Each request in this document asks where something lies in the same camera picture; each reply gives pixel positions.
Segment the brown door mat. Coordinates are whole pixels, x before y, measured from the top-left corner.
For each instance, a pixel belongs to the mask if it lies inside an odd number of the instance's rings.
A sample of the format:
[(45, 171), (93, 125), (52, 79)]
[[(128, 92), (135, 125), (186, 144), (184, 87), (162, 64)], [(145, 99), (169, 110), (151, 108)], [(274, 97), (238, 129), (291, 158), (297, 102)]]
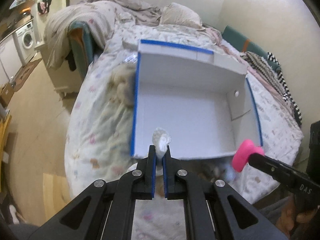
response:
[(37, 65), (42, 61), (42, 58), (30, 61), (25, 66), (23, 66), (17, 73), (17, 75), (13, 79), (12, 87), (14, 92), (19, 91), (33, 70), (37, 67)]

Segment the teal bed footboard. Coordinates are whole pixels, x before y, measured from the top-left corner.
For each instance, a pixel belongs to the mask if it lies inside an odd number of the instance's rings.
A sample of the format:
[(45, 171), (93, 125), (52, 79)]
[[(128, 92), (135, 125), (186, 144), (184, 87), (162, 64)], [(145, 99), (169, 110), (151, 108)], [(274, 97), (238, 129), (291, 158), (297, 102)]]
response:
[(68, 61), (70, 71), (78, 72), (81, 79), (84, 80), (89, 65), (96, 57), (99, 57), (103, 51), (93, 39), (86, 22), (72, 22), (68, 27), (67, 37), (71, 51), (65, 59)]

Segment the white fluffy sock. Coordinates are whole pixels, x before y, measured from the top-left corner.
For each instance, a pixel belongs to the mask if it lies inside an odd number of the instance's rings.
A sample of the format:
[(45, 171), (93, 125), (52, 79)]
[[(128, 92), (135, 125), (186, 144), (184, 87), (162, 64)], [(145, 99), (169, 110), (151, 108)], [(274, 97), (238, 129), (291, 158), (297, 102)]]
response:
[(155, 146), (157, 159), (161, 160), (171, 143), (171, 136), (165, 129), (157, 127), (152, 135), (152, 143)]

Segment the beige pillow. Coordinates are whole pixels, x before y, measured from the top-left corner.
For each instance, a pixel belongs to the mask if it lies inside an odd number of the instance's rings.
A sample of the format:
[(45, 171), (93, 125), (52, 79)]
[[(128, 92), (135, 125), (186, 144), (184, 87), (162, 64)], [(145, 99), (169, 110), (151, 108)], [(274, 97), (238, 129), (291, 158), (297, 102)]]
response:
[(170, 3), (163, 8), (159, 23), (180, 25), (197, 30), (203, 29), (200, 16), (190, 8), (178, 3)]

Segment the white kitchen cabinet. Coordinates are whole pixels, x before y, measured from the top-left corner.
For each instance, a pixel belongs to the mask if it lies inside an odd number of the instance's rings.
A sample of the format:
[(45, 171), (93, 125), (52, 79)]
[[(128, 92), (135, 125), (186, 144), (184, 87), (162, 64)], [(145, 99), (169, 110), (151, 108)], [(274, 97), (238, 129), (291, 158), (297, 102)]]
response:
[(21, 66), (13, 35), (10, 35), (1, 42), (1, 86), (11, 81)]

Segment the patterned white bed sheet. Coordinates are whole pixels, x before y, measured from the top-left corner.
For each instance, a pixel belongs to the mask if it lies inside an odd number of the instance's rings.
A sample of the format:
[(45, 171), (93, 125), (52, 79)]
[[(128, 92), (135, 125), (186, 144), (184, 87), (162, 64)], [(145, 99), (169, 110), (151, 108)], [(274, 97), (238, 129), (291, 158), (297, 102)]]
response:
[[(239, 59), (239, 52), (223, 41), (219, 31), (198, 31), (179, 25), (117, 27), (104, 52), (89, 65), (71, 112), (66, 136), (65, 173), (72, 198), (97, 179), (114, 181), (136, 161), (129, 155), (133, 108), (113, 99), (110, 79), (116, 66), (137, 49), (141, 38), (209, 49)], [(264, 149), (270, 157), (293, 164), (303, 133), (293, 116), (255, 72), (249, 84), (261, 120)]]

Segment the cream fluffy blanket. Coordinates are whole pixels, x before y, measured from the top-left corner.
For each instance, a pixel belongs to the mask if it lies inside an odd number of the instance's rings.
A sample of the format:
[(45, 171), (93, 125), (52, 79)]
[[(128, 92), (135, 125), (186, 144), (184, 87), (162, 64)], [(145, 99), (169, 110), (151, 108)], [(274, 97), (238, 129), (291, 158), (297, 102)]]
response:
[(112, 71), (110, 85), (114, 90), (113, 99), (127, 107), (135, 104), (136, 64), (121, 63)]

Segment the yellow wooden rack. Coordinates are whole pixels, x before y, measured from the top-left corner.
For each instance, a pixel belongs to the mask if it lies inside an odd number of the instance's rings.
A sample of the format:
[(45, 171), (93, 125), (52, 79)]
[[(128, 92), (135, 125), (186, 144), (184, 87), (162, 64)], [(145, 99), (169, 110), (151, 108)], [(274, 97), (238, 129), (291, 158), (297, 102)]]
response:
[(3, 175), (3, 164), (8, 164), (9, 163), (9, 154), (5, 151), (5, 147), (7, 145), (7, 140), (8, 140), (8, 135), (9, 135), (9, 125), (11, 123), (12, 115), (8, 114), (7, 117), (3, 120), (1, 119), (1, 126), (0, 126), (0, 143), (1, 143), (1, 148), (0, 148), (0, 158), (1, 158), (1, 164), (0, 164), (0, 169), (1, 169), (1, 190), (2, 190), (2, 184), (4, 181), (4, 175)]

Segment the cardboard box on floor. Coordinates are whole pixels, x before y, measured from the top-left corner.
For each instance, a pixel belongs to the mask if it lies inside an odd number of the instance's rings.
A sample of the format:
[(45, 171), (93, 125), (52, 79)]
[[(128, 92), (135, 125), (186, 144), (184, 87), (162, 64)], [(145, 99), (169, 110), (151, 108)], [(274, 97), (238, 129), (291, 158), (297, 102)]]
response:
[(10, 83), (6, 83), (1, 87), (0, 102), (1, 105), (6, 108), (14, 94), (14, 89)]

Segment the pink soft toy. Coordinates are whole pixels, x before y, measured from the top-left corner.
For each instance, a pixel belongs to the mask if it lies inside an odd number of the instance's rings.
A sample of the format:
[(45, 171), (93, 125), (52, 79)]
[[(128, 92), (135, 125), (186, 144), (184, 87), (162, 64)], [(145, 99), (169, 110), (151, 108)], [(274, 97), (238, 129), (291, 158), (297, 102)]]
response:
[(260, 146), (255, 146), (253, 141), (249, 139), (244, 140), (233, 156), (232, 168), (234, 168), (236, 172), (242, 172), (249, 162), (249, 157), (255, 153), (263, 156), (265, 155), (264, 150)]

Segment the teal headboard cushion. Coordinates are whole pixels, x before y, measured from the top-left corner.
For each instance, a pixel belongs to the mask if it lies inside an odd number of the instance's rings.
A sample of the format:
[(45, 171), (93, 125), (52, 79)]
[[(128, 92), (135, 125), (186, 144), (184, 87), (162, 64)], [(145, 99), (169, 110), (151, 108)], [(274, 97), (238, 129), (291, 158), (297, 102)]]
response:
[(230, 26), (225, 27), (222, 33), (222, 38), (239, 52), (250, 51), (263, 57), (275, 72), (281, 70), (279, 62), (272, 53), (264, 51), (260, 46), (234, 28)]

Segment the white washing machine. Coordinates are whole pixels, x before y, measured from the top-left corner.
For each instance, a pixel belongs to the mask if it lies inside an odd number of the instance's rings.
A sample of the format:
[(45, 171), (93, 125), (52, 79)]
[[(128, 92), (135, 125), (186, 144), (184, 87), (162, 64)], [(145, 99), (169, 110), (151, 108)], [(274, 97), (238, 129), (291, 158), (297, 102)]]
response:
[(32, 21), (21, 26), (14, 32), (14, 41), (22, 63), (28, 63), (35, 55), (36, 45)]

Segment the beige crumpled duvet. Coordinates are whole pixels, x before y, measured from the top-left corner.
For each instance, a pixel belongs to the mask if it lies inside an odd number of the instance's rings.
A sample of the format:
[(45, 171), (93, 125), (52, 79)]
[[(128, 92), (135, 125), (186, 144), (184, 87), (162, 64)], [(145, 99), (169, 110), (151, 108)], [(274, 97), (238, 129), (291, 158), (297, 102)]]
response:
[(84, 22), (101, 49), (114, 34), (116, 22), (127, 16), (137, 25), (157, 26), (162, 15), (160, 7), (141, 0), (83, 0), (52, 14), (46, 23), (43, 39), (49, 50), (47, 68), (58, 69), (71, 51), (69, 26)]

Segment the white box blue edges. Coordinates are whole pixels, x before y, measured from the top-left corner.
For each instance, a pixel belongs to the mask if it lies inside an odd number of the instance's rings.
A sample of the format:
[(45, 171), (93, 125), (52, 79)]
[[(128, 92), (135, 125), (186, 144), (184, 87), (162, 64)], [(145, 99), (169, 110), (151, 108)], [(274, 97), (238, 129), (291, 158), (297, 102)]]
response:
[(234, 155), (249, 139), (263, 145), (247, 67), (211, 50), (140, 40), (130, 153), (144, 158), (156, 128), (176, 159)]

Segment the black white striped cloth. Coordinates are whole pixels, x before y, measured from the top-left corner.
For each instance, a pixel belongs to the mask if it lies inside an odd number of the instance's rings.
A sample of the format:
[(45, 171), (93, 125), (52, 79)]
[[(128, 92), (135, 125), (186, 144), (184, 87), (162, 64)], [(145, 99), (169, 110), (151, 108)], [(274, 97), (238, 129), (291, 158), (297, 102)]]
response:
[(267, 52), (267, 61), (268, 61), (268, 64), (270, 65), (270, 67), (275, 72), (280, 84), (282, 85), (282, 87), (284, 89), (284, 98), (287, 100), (287, 102), (290, 103), (290, 107), (293, 110), (294, 119), (297, 122), (298, 126), (301, 128), (302, 127), (302, 114), (301, 114), (301, 111), (300, 111), (298, 105), (296, 104), (295, 100), (293, 99), (293, 96), (292, 96), (292, 94), (289, 90), (289, 87), (285, 81), (285, 78), (284, 78), (282, 68), (281, 68), (279, 61), (271, 52)]

